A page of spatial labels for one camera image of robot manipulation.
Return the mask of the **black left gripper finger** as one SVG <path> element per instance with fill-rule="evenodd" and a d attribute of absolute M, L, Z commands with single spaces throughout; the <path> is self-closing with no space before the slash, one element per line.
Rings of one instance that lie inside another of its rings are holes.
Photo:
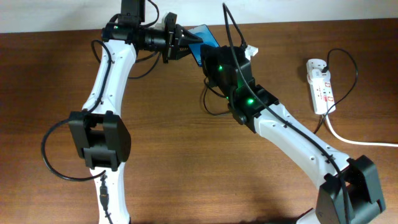
<path fill-rule="evenodd" d="M 181 58 L 192 54 L 189 45 L 171 45 L 169 48 L 169 52 L 170 60 L 180 60 Z"/>
<path fill-rule="evenodd" d="M 203 39 L 195 34 L 192 34 L 186 28 L 180 26 L 178 28 L 179 44 L 201 44 Z"/>

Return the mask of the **blue Galaxy smartphone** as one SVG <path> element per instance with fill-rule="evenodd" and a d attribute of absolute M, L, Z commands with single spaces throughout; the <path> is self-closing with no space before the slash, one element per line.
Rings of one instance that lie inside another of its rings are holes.
<path fill-rule="evenodd" d="M 188 30 L 192 34 L 196 35 L 197 37 L 202 39 L 202 43 L 199 44 L 189 44 L 189 48 L 192 52 L 193 58 L 197 62 L 199 67 L 202 66 L 201 64 L 201 46 L 202 45 L 209 45 L 211 47 L 219 47 L 220 45 L 214 38 L 213 34 L 209 30 L 206 24 L 202 24 L 200 26 L 196 26 Z"/>

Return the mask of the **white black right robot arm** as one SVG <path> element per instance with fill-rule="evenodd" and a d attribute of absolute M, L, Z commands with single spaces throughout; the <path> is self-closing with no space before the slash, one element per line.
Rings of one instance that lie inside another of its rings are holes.
<path fill-rule="evenodd" d="M 241 47 L 202 45 L 203 72 L 226 96 L 233 118 L 289 156 L 318 190 L 315 208 L 293 223 L 370 223 L 385 209 L 376 165 L 340 152 L 300 124 L 255 83 Z"/>

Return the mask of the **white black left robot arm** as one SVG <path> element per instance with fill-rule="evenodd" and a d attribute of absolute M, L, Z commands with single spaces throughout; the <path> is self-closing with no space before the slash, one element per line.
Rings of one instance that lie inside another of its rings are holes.
<path fill-rule="evenodd" d="M 124 191 L 124 167 L 131 135 L 121 119 L 129 73 L 141 50 L 156 52 L 164 63 L 190 54 L 202 38 L 177 24 L 170 12 L 154 28 L 145 21 L 145 1 L 122 1 L 101 32 L 102 56 L 91 95 L 68 123 L 78 156 L 95 182 L 100 223 L 130 223 Z"/>

